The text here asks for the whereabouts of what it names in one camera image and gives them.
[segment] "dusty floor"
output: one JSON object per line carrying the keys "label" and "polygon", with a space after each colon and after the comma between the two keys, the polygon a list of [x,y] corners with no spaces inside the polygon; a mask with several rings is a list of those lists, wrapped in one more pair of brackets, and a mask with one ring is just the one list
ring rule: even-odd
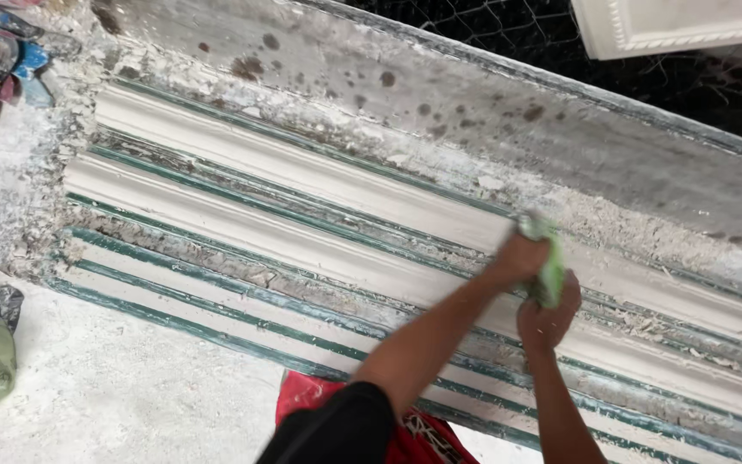
{"label": "dusty floor", "polygon": [[[12,284],[25,303],[16,386],[0,403],[0,462],[251,463],[271,436],[281,366]],[[529,448],[454,428],[483,463],[542,462]]]}

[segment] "dark spot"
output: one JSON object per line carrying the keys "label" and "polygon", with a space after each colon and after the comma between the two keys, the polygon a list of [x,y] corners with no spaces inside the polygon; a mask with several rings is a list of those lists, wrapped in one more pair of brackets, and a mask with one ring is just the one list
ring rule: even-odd
{"label": "dark spot", "polygon": [[442,137],[445,135],[445,133],[448,131],[448,125],[438,125],[436,127],[429,127],[428,132],[432,134],[436,139]]}
{"label": "dark spot", "polygon": [[247,79],[249,81],[255,81],[256,76],[254,74],[262,74],[265,70],[262,69],[262,61],[259,58],[248,56],[247,58],[240,59],[236,58],[233,60],[233,66],[231,73],[238,78]]}
{"label": "dark spot", "polygon": [[269,49],[280,49],[280,41],[277,40],[273,34],[265,34],[262,36],[262,43]]}
{"label": "dark spot", "polygon": [[139,79],[139,71],[130,66],[125,66],[124,68],[119,69],[119,75],[127,79]]}
{"label": "dark spot", "polygon": [[528,122],[537,121],[543,111],[546,111],[545,107],[531,107],[523,113],[523,119]]}
{"label": "dark spot", "polygon": [[91,3],[91,11],[97,15],[99,24],[102,28],[112,36],[118,36],[122,33],[122,28],[119,27],[119,23],[113,12],[110,10],[111,0],[95,0]]}
{"label": "dark spot", "polygon": [[380,74],[379,80],[383,81],[383,87],[391,87],[397,81],[397,79],[394,78],[394,73],[391,71],[386,71]]}

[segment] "green cloth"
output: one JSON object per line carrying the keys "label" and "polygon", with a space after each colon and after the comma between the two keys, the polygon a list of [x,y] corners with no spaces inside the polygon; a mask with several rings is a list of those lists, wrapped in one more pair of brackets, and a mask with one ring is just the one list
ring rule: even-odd
{"label": "green cloth", "polygon": [[534,212],[523,213],[517,221],[517,231],[525,238],[539,241],[548,238],[548,259],[542,265],[537,280],[526,288],[529,296],[537,299],[543,308],[557,308],[566,266],[563,265],[563,248],[557,227],[551,220]]}

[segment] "chicken wire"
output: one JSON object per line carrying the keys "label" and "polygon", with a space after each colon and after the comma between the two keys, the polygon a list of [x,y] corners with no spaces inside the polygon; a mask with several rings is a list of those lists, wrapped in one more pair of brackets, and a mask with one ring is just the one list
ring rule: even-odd
{"label": "chicken wire", "polygon": [[568,0],[347,3],[742,136],[742,46],[599,61]]}

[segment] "person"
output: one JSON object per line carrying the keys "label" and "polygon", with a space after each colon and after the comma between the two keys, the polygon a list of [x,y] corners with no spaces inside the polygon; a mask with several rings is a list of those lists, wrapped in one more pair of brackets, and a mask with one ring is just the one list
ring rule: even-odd
{"label": "person", "polygon": [[[308,404],[318,407],[288,414],[278,406],[278,427],[257,463],[476,462],[444,421],[411,405],[489,303],[500,293],[532,281],[547,257],[548,241],[513,234],[482,273],[379,343],[346,386],[294,373],[282,390],[289,383],[309,382],[316,388],[297,388],[290,396],[297,401],[315,398]],[[527,300],[517,315],[546,464],[606,462],[572,403],[554,353],[580,305],[580,284],[569,270],[559,307],[542,309]],[[306,396],[305,391],[316,394]]]}

